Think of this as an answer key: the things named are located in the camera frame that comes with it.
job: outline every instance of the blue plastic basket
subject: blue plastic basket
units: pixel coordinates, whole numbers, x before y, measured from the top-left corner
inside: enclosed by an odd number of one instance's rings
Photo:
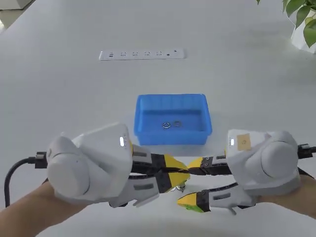
[[[138,96],[134,133],[140,145],[204,145],[212,133],[205,95]]]

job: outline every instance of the power outlet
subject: power outlet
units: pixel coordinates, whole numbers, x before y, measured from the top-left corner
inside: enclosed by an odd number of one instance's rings
[[[101,51],[99,60],[150,60],[150,59],[183,59],[184,49],[174,48],[167,50],[117,50],[110,49]]]

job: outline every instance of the label sticker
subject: label sticker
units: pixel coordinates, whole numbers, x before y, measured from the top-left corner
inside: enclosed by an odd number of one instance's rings
[[[237,135],[237,149],[239,151],[251,150],[250,134]]]

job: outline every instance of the white tabletop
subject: white tabletop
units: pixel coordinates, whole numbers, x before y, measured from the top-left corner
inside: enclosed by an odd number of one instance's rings
[[[0,36],[1,189],[14,162],[45,151],[62,131],[72,138],[117,120],[132,128],[139,94],[204,93],[208,100],[207,146],[153,151],[220,154],[230,128],[288,130],[298,143],[316,145],[316,56],[290,44],[292,29],[276,0],[36,0]],[[187,58],[98,61],[110,48],[171,47],[185,48]],[[316,160],[299,165],[316,176]],[[44,178],[31,165],[18,169],[12,201]],[[190,180],[199,181],[218,187],[232,179]],[[40,237],[315,236],[314,220],[275,205],[236,217],[199,214],[178,207],[180,195],[141,208],[92,205]]]

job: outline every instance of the plant leaf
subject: plant leaf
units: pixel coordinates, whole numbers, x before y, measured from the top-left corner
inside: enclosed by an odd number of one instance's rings
[[[295,26],[296,29],[303,23],[303,21],[306,19],[310,11],[311,11],[311,6],[303,6],[298,10],[296,14],[296,26]]]
[[[304,28],[303,32],[306,44],[310,48],[314,43],[316,43],[316,19],[310,21]]]
[[[299,9],[304,3],[305,0],[290,0],[286,6],[287,16],[290,17],[293,12]]]
[[[310,23],[314,18],[311,16],[311,17],[307,17],[305,19],[305,25],[307,25],[308,23]]]
[[[284,12],[285,9],[286,9],[287,2],[288,2],[288,0],[283,0],[283,12]]]

